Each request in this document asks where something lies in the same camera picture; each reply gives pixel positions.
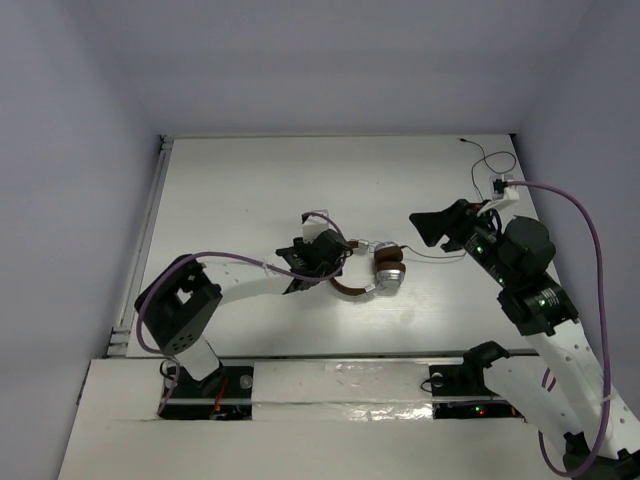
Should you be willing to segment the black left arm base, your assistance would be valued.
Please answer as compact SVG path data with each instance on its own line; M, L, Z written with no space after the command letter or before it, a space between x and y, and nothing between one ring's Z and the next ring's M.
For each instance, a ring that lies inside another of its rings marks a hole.
M184 367L163 360L159 367L163 390L157 416L179 421L241 421L252 419L252 365L222 365L196 381Z

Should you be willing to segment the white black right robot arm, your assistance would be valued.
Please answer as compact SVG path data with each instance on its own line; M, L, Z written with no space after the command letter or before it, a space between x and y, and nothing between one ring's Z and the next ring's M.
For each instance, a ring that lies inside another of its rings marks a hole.
M409 220L427 246L464 251L500 286L503 313L550 370L539 385L488 341L458 365L431 368L423 387L435 396L502 398L540 441L553 444L560 473L571 479L638 478L639 420L594 355L569 295L547 272L556 253L547 228L523 216L502 225L496 210L466 200Z

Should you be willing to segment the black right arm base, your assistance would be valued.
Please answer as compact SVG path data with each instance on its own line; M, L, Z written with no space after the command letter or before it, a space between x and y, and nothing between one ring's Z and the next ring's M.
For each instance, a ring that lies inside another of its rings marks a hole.
M515 407L489 390L484 380L484 371L495 361L510 357L506 349L489 341L465 352L460 364L430 366L420 390L431 395L435 419L522 418Z

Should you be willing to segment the brown silver headphones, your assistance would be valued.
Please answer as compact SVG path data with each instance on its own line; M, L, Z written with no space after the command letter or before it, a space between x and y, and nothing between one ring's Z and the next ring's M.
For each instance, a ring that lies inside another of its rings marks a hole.
M360 297L377 290L398 289L404 282L406 266L403 246L395 242L372 243L366 240L349 240L347 246L351 253L367 251L373 255L373 282L365 287L348 287L336 278L330 280L331 286L340 294L348 297Z

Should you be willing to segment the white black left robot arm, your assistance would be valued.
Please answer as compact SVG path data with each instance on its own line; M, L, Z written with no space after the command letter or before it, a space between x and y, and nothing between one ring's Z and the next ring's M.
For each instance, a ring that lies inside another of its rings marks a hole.
M203 396L215 392L224 365L203 332L214 312L262 295L308 290L339 274L351 248L334 230L306 242L298 237L264 260L225 252L177 257L137 297L136 335L146 329L157 351L178 363L178 378Z

